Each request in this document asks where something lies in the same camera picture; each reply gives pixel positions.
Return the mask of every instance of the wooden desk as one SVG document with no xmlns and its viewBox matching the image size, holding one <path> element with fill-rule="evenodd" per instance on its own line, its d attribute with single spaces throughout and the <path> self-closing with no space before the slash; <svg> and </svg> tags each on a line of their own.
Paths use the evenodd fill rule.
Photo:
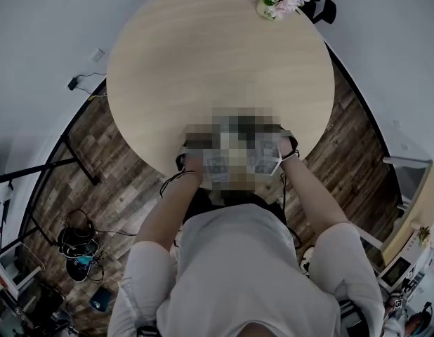
<svg viewBox="0 0 434 337">
<path fill-rule="evenodd" d="M 422 227 L 432 227 L 434 223 L 434 163 L 399 157 L 385 157 L 383 161 L 397 166 L 425 169 L 419 186 L 409 206 L 405 209 L 405 214 L 384 242 L 380 242 L 364 230 L 357 228 L 363 239 L 381 251 L 384 265 L 387 267 L 414 233 L 415 229 L 411 226 L 412 222 L 418 223 Z"/>
<path fill-rule="evenodd" d="M 321 138 L 334 101 L 322 37 L 302 13 L 269 21 L 253 0 L 149 0 L 112 49 L 107 92 L 130 147 L 164 173 L 188 124 L 213 109 L 256 108 L 277 116 L 305 157 Z"/>
</svg>

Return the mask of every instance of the black plug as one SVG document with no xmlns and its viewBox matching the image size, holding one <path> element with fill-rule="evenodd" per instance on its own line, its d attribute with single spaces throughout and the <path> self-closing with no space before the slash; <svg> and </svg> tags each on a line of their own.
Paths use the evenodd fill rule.
<svg viewBox="0 0 434 337">
<path fill-rule="evenodd" d="M 74 90 L 78 86 L 78 77 L 72 77 L 72 80 L 70 80 L 70 83 L 67 85 L 67 88 L 71 91 Z"/>
</svg>

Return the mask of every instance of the electrical outlet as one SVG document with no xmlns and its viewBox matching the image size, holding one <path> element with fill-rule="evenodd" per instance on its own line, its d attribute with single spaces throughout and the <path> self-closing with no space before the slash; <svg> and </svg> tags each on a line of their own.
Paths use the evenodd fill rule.
<svg viewBox="0 0 434 337">
<path fill-rule="evenodd" d="M 101 51 L 99 48 L 93 52 L 93 55 L 91 56 L 91 60 L 93 62 L 99 62 L 100 59 L 103 57 L 105 53 Z"/>
</svg>

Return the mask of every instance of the white cable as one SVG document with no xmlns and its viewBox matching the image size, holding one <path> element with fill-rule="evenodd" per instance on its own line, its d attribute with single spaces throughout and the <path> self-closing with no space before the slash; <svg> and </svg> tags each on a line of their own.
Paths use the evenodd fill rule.
<svg viewBox="0 0 434 337">
<path fill-rule="evenodd" d="M 25 247 L 27 247 L 27 249 L 28 249 L 28 251 L 30 251 L 31 253 L 32 253 L 32 255 L 34 256 L 34 258 L 36 258 L 38 261 L 39 261 L 39 263 L 41 263 L 41 265 L 44 267 L 44 269 L 42 270 L 42 271 L 45 271 L 46 270 L 46 266 L 41 262 L 41 260 L 39 260 L 37 257 L 36 257 L 36 255 L 33 253 L 33 251 L 26 245 L 26 244 L 24 244 L 24 243 L 22 243 L 22 246 L 25 246 Z"/>
</svg>

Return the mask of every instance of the wooden floor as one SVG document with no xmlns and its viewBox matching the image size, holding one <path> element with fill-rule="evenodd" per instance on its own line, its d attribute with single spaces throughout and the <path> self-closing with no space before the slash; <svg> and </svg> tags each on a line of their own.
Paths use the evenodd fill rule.
<svg viewBox="0 0 434 337">
<path fill-rule="evenodd" d="M 336 67 L 334 74 L 336 94 L 331 119 L 321 141 L 305 160 L 347 217 L 382 240 L 398 217 L 396 181 L 388 166 L 381 162 L 383 150 L 360 102 Z M 163 176 L 125 143 L 112 119 L 107 98 L 93 100 L 69 136 L 82 161 L 101 182 L 97 186 L 90 184 L 76 164 L 57 168 L 41 193 L 34 217 L 53 240 L 63 229 L 66 215 L 80 208 L 97 230 L 137 233 L 142 219 L 157 201 Z M 55 159 L 69 156 L 61 147 Z M 269 203 L 281 201 L 279 176 L 257 193 Z M 289 226 L 303 240 L 303 248 L 297 251 L 300 256 L 306 246 L 315 242 L 315 236 L 291 188 L 287 192 L 286 215 Z M 68 223 L 84 224 L 84 218 L 77 212 Z M 105 278 L 101 286 L 112 292 L 114 301 L 133 237 L 100 233 L 97 240 L 104 251 Z M 46 266 L 39 278 L 66 296 L 67 309 L 73 314 L 78 330 L 87 336 L 105 336 L 112 306 L 106 313 L 100 313 L 88 304 L 99 285 L 88 279 L 82 283 L 72 281 L 65 271 L 65 258 L 39 233 L 25 243 Z M 377 255 L 370 256 L 376 264 L 381 263 Z M 96 270 L 93 277 L 100 275 Z"/>
</svg>

